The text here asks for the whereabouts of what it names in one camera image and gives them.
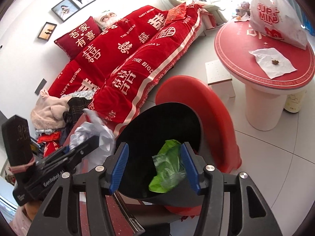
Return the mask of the left hand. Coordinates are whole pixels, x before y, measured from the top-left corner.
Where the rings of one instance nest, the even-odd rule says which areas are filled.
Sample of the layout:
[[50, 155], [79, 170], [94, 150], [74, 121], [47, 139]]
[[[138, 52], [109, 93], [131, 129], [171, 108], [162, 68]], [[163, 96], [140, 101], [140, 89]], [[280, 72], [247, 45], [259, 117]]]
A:
[[41, 204], [42, 204], [42, 201], [33, 200], [33, 201], [27, 202], [25, 205], [23, 205], [23, 208], [25, 210], [25, 214], [29, 218], [30, 221], [34, 220]]

